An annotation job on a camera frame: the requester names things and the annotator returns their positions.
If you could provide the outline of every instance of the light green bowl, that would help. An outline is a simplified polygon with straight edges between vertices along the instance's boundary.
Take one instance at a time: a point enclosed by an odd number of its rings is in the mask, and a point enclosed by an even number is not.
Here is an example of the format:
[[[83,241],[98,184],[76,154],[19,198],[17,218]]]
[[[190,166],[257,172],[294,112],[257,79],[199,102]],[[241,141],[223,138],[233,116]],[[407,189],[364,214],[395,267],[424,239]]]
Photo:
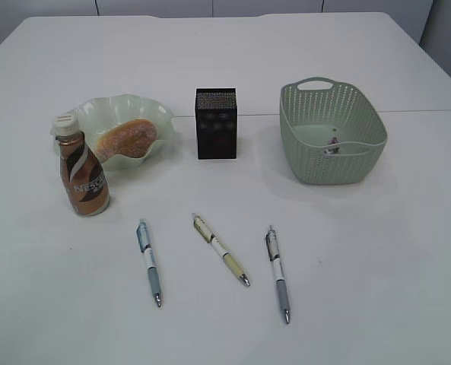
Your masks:
[[[166,140],[174,133],[171,119],[173,112],[161,103],[137,95],[118,97],[99,97],[77,106],[68,113],[75,115],[85,133],[88,147],[95,151],[98,139],[110,129],[134,119],[147,119],[157,130],[157,140],[149,147],[145,156],[132,158],[116,154],[102,163],[104,170],[132,169],[159,151]]]

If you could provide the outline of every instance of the basket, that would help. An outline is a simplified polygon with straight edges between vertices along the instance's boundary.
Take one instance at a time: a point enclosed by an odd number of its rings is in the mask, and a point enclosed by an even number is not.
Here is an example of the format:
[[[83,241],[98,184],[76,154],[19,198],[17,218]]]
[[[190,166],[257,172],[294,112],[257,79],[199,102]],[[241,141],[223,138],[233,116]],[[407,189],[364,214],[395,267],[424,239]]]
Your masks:
[[[311,81],[329,89],[300,90]],[[358,183],[374,167],[387,131],[369,100],[353,85],[308,78],[281,89],[281,138],[296,177],[309,184]]]

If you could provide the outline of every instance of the basket handle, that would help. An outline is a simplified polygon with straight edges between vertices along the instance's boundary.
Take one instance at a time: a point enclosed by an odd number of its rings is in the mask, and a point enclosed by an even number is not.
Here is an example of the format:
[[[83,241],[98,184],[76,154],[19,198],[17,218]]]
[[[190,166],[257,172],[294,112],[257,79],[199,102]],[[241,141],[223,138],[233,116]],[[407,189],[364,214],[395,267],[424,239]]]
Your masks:
[[[327,153],[327,150],[329,150],[329,149],[342,148],[342,147],[347,147],[347,146],[356,147],[356,148],[361,149],[362,151],[355,152],[353,154],[329,154],[329,153]],[[366,154],[369,154],[370,152],[372,152],[372,150],[373,150],[373,148],[371,146],[365,145],[363,143],[340,142],[340,143],[331,144],[328,147],[323,148],[323,153],[328,157],[359,157],[359,156],[364,156]]]
[[[301,90],[299,88],[299,86],[302,85],[302,84],[305,84],[307,82],[311,82],[311,81],[321,81],[321,82],[326,82],[327,84],[332,84],[331,88],[334,88],[335,86],[337,86],[339,84],[337,81],[332,80],[330,78],[314,77],[314,78],[305,78],[304,80],[301,80],[301,81],[298,81],[298,82],[294,82],[293,84],[291,84],[291,86],[296,86],[296,88],[298,90],[305,91],[305,90]]]

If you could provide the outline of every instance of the black box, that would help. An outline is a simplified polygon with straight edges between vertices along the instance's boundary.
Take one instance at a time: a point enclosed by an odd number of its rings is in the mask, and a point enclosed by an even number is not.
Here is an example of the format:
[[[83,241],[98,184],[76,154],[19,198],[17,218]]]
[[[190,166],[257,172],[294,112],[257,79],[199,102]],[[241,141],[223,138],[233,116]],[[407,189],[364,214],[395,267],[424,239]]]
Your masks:
[[[237,158],[235,89],[196,89],[198,159]]]

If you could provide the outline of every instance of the gray pen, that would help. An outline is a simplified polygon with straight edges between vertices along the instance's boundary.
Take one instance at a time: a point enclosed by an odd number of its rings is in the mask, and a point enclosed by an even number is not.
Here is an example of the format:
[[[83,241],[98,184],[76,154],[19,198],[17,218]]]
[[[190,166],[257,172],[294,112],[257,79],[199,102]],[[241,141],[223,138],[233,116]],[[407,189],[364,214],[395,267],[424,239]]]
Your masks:
[[[286,324],[289,324],[291,320],[291,308],[289,307],[286,282],[284,281],[283,268],[281,267],[278,239],[276,238],[276,231],[272,228],[272,226],[269,226],[268,234],[265,235],[265,245],[268,248],[269,261],[272,262],[272,268],[274,270],[279,307],[281,309],[284,321],[286,322]]]
[[[159,275],[157,274],[156,262],[154,261],[154,254],[151,248],[148,226],[144,219],[141,219],[137,227],[137,239],[144,256],[144,261],[148,267],[148,279],[149,284],[151,285],[152,294],[154,295],[154,300],[156,301],[157,306],[161,308],[162,296],[161,286],[159,285]]]

